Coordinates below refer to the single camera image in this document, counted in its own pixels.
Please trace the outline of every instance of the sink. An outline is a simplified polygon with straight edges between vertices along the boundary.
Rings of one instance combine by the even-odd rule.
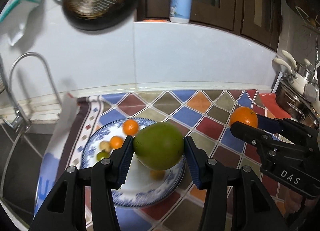
[[[55,124],[32,124],[15,132],[0,125],[0,199],[28,228],[33,220],[36,188],[44,152]]]

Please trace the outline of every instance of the green mango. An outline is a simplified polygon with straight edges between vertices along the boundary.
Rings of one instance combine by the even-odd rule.
[[[149,169],[167,170],[181,160],[184,152],[183,136],[170,123],[154,123],[135,135],[133,149],[139,161]]]

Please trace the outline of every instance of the kitchen faucet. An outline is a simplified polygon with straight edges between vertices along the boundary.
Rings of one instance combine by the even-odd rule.
[[[14,113],[16,115],[16,118],[13,120],[12,123],[8,122],[3,117],[1,117],[1,118],[3,119],[4,122],[6,122],[15,131],[18,131],[21,126],[24,127],[25,130],[28,130],[29,127],[31,126],[30,119],[27,117],[27,115],[25,114],[25,112],[22,109],[22,107],[20,107],[20,105],[18,104],[14,94],[12,93],[12,75],[13,75],[13,70],[15,69],[15,67],[16,67],[16,65],[18,64],[19,61],[21,61],[23,58],[28,57],[28,56],[35,56],[35,57],[37,57],[38,59],[40,59],[42,61],[43,65],[44,65],[44,68],[46,70],[49,82],[51,84],[51,87],[52,87],[52,89],[54,91],[54,94],[56,95],[57,101],[59,102],[60,106],[62,106],[62,102],[61,102],[61,99],[60,99],[60,97],[58,95],[56,86],[55,86],[55,84],[53,82],[52,75],[51,75],[51,72],[49,70],[48,63],[47,63],[47,61],[45,60],[45,58],[42,55],[40,55],[39,53],[35,53],[35,52],[28,52],[28,53],[22,54],[12,64],[10,72],[9,72],[9,81],[8,82],[6,80],[6,76],[5,76],[5,73],[4,73],[3,60],[2,60],[1,55],[0,55],[0,79],[2,80],[3,89],[7,91],[8,98],[10,100],[10,103],[13,106]]]

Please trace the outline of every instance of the cabinet door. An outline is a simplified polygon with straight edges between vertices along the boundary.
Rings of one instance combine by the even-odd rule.
[[[241,34],[275,48],[279,40],[280,17],[280,0],[244,0]]]

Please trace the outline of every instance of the pot handle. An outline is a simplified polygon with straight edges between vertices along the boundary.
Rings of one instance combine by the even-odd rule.
[[[293,56],[290,53],[288,53],[287,51],[285,51],[285,50],[281,50],[281,52],[285,57],[287,57],[290,60],[290,62],[292,63],[293,67],[296,69],[297,68],[297,62],[293,58]]]
[[[302,116],[302,121],[304,121],[305,119],[305,115],[302,113],[302,111],[300,109],[298,109],[295,105],[292,105],[291,103],[287,102],[287,104],[294,109],[295,111],[297,111],[301,116]]]
[[[274,58],[273,60],[275,61],[275,63],[280,64],[280,65],[284,65],[285,67],[287,67],[289,73],[292,74],[292,68],[286,61],[284,61],[278,57]]]

